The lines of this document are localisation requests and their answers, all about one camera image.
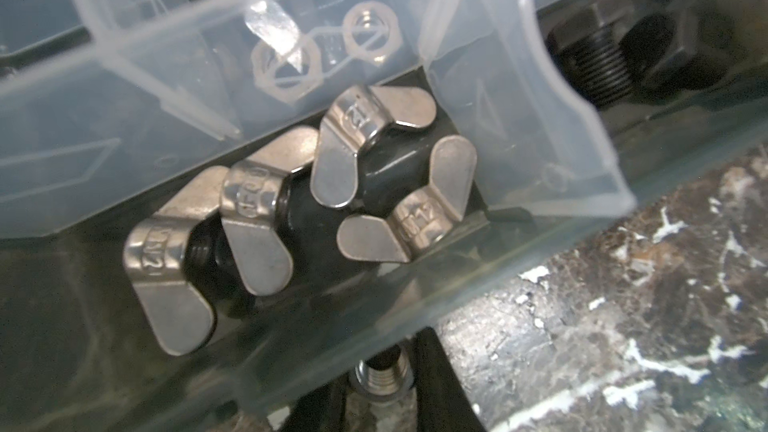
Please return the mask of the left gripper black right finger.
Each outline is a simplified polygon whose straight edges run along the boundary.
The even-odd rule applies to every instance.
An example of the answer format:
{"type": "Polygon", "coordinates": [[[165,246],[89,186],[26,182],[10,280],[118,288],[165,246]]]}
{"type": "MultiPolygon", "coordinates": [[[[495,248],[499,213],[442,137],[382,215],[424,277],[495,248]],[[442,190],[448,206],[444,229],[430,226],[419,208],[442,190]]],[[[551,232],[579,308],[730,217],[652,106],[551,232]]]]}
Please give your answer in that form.
{"type": "Polygon", "coordinates": [[[419,432],[486,430],[432,327],[416,334],[414,363],[419,432]]]}

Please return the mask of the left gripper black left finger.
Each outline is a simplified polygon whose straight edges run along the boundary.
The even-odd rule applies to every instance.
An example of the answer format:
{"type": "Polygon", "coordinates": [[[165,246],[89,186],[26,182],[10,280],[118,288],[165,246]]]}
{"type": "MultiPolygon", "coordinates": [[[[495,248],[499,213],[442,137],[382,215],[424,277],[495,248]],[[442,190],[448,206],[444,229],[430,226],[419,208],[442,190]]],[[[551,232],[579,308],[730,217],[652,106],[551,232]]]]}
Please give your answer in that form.
{"type": "Polygon", "coordinates": [[[283,432],[341,432],[345,426],[347,379],[338,377],[295,404],[283,432]]]}

